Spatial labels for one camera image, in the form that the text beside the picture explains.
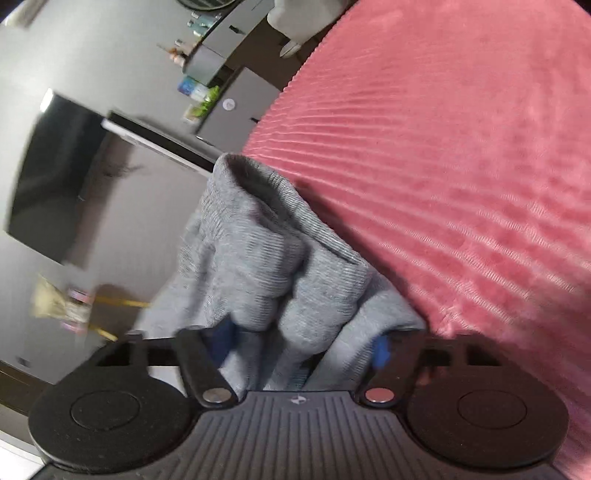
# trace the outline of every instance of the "gray cabinet door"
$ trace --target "gray cabinet door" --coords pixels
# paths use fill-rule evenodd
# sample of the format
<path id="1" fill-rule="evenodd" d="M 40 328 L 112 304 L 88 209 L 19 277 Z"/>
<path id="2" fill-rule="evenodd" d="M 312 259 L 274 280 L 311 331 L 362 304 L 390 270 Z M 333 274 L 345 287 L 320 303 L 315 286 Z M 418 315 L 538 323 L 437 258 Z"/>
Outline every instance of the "gray cabinet door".
<path id="1" fill-rule="evenodd" d="M 243 69 L 204 120 L 197 132 L 199 138 L 224 152 L 238 153 L 248 135 L 280 91 L 249 69 Z M 223 107 L 224 100 L 234 100 L 233 110 Z"/>
<path id="2" fill-rule="evenodd" d="M 274 5 L 274 0 L 243 0 L 209 33 L 203 45 L 228 58 Z"/>

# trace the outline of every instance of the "television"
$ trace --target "television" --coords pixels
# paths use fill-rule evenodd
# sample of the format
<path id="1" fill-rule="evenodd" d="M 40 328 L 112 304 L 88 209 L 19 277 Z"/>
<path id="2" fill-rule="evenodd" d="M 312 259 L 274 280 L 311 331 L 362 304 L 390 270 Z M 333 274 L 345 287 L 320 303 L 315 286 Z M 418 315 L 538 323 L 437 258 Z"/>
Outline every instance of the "television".
<path id="1" fill-rule="evenodd" d="M 15 186 L 8 233 L 62 263 L 76 239 L 88 173 L 106 130 L 101 115 L 48 90 Z"/>

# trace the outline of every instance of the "gray knit fabric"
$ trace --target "gray knit fabric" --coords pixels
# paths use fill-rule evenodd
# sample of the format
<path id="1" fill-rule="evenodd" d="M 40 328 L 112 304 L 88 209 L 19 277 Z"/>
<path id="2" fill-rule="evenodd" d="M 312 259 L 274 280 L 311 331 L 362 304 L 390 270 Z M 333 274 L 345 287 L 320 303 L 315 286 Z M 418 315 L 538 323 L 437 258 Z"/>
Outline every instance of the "gray knit fabric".
<path id="1" fill-rule="evenodd" d="M 178 263 L 137 328 L 168 337 L 230 315 L 238 344 L 220 372 L 238 396 L 353 389 L 371 361 L 373 338 L 424 328 L 392 284 L 287 179 L 240 155 L 216 162 Z M 308 376 L 302 362 L 322 352 Z"/>

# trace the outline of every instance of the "pink object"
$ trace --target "pink object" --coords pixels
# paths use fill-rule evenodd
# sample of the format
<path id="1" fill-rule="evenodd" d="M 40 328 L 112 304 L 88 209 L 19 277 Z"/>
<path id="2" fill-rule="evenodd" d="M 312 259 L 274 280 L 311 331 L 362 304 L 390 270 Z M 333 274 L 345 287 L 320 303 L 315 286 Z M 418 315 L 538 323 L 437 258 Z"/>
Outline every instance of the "pink object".
<path id="1" fill-rule="evenodd" d="M 87 330 L 86 325 L 69 320 L 61 322 L 61 326 L 74 333 L 85 333 Z"/>
<path id="2" fill-rule="evenodd" d="M 555 388 L 591 478 L 591 17 L 571 0 L 359 0 L 252 134 L 452 336 Z"/>
<path id="3" fill-rule="evenodd" d="M 68 290 L 68 296 L 74 300 L 81 301 L 82 303 L 92 303 L 92 296 L 79 290 L 70 288 Z"/>

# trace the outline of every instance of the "small logo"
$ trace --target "small logo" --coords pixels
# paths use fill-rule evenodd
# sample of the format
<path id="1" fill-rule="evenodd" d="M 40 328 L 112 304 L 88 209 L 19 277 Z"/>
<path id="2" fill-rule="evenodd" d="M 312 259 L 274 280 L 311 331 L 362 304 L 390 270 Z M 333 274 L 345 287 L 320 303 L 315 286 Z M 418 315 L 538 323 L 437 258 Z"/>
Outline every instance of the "small logo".
<path id="1" fill-rule="evenodd" d="M 302 405 L 308 401 L 307 398 L 302 397 L 301 395 L 297 395 L 295 397 L 290 398 L 290 402 L 295 403 L 296 405 Z"/>

